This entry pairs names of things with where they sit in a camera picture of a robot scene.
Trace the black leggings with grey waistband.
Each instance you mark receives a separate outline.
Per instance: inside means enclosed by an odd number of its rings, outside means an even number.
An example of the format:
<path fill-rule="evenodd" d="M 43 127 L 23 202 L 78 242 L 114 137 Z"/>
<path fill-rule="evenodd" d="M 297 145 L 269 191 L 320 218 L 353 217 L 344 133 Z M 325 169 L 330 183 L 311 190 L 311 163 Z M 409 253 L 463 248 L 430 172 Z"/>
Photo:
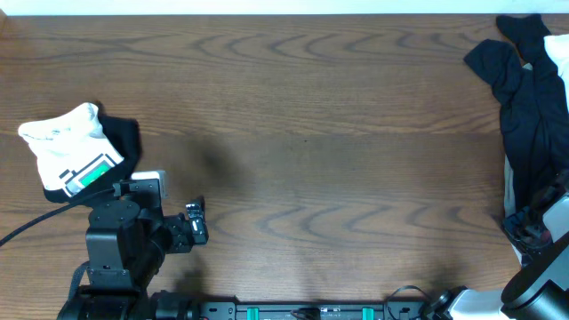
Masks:
<path fill-rule="evenodd" d="M 501 105 L 503 147 L 519 211 L 568 168 L 568 107 L 564 81 L 546 52 L 550 31 L 541 16 L 500 15 L 496 26 L 507 40 L 484 40 L 464 62 Z"/>

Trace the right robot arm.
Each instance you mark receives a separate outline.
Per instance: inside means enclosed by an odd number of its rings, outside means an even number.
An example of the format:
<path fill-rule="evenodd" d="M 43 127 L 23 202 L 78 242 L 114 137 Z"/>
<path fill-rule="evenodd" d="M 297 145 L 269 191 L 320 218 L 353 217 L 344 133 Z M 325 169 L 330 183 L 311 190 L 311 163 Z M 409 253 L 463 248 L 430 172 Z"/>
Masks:
<path fill-rule="evenodd" d="M 423 308 L 421 319 L 568 317 L 568 172 L 559 173 L 501 228 L 519 254 L 521 270 L 498 291 L 446 291 Z"/>

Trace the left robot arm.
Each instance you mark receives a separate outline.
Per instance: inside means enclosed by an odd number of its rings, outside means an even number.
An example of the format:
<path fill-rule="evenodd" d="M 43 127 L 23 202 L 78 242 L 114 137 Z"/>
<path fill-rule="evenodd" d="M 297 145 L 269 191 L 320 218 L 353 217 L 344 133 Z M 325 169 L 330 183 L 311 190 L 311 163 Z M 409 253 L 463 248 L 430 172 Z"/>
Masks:
<path fill-rule="evenodd" d="M 94 208 L 85 234 L 89 260 L 76 269 L 59 319 L 202 319 L 200 304 L 171 292 L 148 294 L 168 254 L 208 241 L 205 201 L 164 216 L 158 200 L 117 199 Z"/>

